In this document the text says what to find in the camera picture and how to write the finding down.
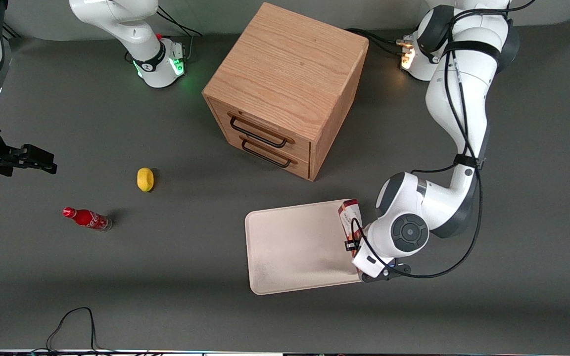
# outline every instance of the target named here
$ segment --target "coca-cola bottle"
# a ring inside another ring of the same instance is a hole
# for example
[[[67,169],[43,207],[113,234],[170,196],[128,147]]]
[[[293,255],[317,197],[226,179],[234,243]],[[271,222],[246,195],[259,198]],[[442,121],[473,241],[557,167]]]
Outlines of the coca-cola bottle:
[[[82,227],[93,228],[93,230],[108,231],[113,223],[108,217],[102,216],[87,209],[76,210],[67,207],[63,209],[63,216],[75,221]]]

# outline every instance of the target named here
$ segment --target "gray table surface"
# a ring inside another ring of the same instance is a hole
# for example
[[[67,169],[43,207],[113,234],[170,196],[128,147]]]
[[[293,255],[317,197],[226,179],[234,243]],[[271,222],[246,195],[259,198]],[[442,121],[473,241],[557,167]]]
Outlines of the gray table surface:
[[[570,354],[570,23],[520,30],[488,95],[484,217],[468,261],[433,280],[264,297],[247,281],[248,212],[358,198],[368,223],[389,176],[450,164],[428,85],[371,47],[312,183],[230,147],[208,111],[201,90],[235,36],[197,38],[188,74],[165,89],[141,82],[118,41],[14,43],[4,138],[53,152],[59,171],[0,178],[0,349],[41,347],[66,311],[89,306],[113,349]],[[157,169],[150,194],[136,187],[141,167]],[[79,228],[65,206],[116,226]],[[471,232],[406,261],[447,268]],[[73,315],[55,346],[84,349],[88,333]]]

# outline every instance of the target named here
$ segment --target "black metal handle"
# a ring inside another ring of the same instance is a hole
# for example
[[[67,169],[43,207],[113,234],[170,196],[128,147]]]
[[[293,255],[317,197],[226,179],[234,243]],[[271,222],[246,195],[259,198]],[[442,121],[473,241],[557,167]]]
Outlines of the black metal handle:
[[[283,139],[283,142],[281,142],[281,143],[271,142],[271,140],[264,139],[261,136],[256,135],[255,133],[251,133],[248,130],[245,130],[245,129],[242,129],[242,128],[236,126],[235,125],[236,120],[237,120],[237,118],[234,115],[232,115],[232,118],[230,119],[230,126],[232,126],[233,129],[235,129],[236,131],[239,131],[240,133],[244,133],[253,139],[257,139],[260,142],[263,142],[264,144],[268,144],[274,148],[283,148],[285,146],[285,144],[287,143],[287,139]]]
[[[258,158],[261,158],[262,160],[266,160],[267,162],[270,162],[270,163],[273,164],[273,165],[276,165],[276,166],[278,166],[278,167],[280,167],[280,168],[287,168],[287,167],[289,167],[289,164],[291,164],[291,160],[287,160],[287,162],[285,162],[284,164],[281,164],[281,163],[279,163],[279,162],[276,162],[275,160],[272,160],[271,158],[268,158],[268,157],[266,157],[266,156],[263,156],[263,155],[261,155],[261,154],[258,153],[258,152],[252,151],[251,149],[247,148],[247,147],[245,146],[245,144],[247,144],[247,140],[243,140],[243,142],[242,142],[242,144],[241,144],[241,148],[242,148],[244,151],[246,151],[247,153],[249,153],[249,154],[251,154],[251,155],[253,155],[253,156],[256,156],[256,157],[258,157]]]

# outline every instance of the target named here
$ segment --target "yellow lemon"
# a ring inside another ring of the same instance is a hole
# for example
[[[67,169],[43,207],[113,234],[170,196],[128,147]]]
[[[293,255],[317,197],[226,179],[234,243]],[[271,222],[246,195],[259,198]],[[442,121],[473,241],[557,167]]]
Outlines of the yellow lemon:
[[[148,168],[140,168],[138,171],[138,188],[147,192],[153,189],[153,172]]]

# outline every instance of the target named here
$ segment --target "small box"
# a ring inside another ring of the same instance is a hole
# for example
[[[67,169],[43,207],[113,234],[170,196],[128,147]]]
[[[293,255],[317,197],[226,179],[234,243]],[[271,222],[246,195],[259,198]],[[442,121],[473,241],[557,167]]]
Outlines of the small box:
[[[368,47],[265,2],[202,94],[231,145],[314,180],[353,104]]]

